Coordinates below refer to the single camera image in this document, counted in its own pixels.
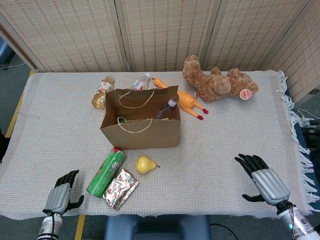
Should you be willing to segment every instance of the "rubber chicken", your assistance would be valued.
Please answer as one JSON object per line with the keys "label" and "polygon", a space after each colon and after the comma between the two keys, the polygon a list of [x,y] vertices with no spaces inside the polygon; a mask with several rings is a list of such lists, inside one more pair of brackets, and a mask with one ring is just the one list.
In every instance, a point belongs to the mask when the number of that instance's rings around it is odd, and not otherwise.
{"label": "rubber chicken", "polygon": [[[154,83],[156,86],[158,86],[159,88],[161,88],[161,89],[165,89],[165,88],[168,87],[168,86],[165,85],[159,78],[152,78],[152,80],[153,80],[153,83]],[[200,120],[203,120],[203,119],[204,119],[203,116],[196,114],[196,113],[192,110],[193,106],[196,106],[197,108],[200,108],[200,109],[204,112],[204,114],[208,114],[208,113],[209,113],[208,110],[205,109],[203,106],[201,106],[201,105],[195,100],[195,98],[194,98],[192,95],[190,95],[190,94],[188,94],[188,93],[186,93],[186,92],[184,92],[184,91],[180,91],[180,90],[178,90],[178,95],[179,95],[180,107],[181,107],[183,110],[185,110],[188,114],[191,114],[191,115],[195,116],[196,118],[198,118],[198,119],[200,119]]]}

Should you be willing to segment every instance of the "pear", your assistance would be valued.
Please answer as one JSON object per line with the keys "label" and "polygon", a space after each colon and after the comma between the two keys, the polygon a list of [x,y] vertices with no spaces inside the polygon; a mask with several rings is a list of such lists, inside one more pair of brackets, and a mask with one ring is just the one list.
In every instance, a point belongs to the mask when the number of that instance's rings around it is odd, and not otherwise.
{"label": "pear", "polygon": [[150,159],[148,156],[141,156],[138,158],[135,164],[135,169],[140,174],[146,174],[147,172],[155,169],[157,167],[157,163]]}

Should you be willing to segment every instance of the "woven tablecloth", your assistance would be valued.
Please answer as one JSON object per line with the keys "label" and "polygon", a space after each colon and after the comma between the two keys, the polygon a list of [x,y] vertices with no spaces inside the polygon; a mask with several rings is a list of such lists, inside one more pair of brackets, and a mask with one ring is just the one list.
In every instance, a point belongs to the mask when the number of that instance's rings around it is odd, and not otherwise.
{"label": "woven tablecloth", "polygon": [[[151,72],[169,86],[193,94],[195,89],[181,72]],[[116,88],[129,88],[141,72],[36,73],[29,78],[12,138],[0,168],[0,214],[12,219],[44,216],[50,190],[56,180],[79,169],[71,201],[84,194],[78,209],[66,215],[138,214],[223,214],[275,217],[276,209],[264,203],[250,203],[242,194],[258,190],[241,165],[239,153],[261,156],[291,191],[293,201],[304,214],[310,213],[310,193],[299,146],[294,143],[288,109],[282,100],[281,72],[247,72],[259,92],[249,100],[227,97],[200,104],[209,111],[199,120],[181,113],[178,147],[124,151],[123,167],[139,186],[119,211],[86,188],[112,149],[100,131],[104,111],[91,100],[100,81],[115,78]],[[152,82],[149,89],[155,88]],[[136,160],[148,155],[161,168],[140,175]]]}

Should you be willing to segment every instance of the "brown paper bag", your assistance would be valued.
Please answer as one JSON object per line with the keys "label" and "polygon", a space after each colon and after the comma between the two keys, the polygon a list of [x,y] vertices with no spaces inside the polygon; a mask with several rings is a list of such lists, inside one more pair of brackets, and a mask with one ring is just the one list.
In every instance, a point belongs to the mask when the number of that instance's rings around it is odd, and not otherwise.
{"label": "brown paper bag", "polygon": [[115,89],[105,95],[101,131],[120,150],[176,147],[180,138],[178,106],[156,119],[169,99],[179,100],[178,86],[137,91]]}

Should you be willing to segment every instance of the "brown teddy bear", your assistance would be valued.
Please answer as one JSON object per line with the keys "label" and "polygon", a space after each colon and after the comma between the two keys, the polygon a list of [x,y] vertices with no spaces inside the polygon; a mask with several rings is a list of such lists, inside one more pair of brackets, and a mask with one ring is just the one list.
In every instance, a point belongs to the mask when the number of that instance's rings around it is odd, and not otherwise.
{"label": "brown teddy bear", "polygon": [[237,68],[232,68],[227,75],[222,75],[219,68],[214,67],[210,75],[205,75],[195,55],[187,57],[184,61],[182,75],[197,88],[197,95],[205,102],[217,101],[228,96],[249,99],[251,94],[258,91],[258,85]]}

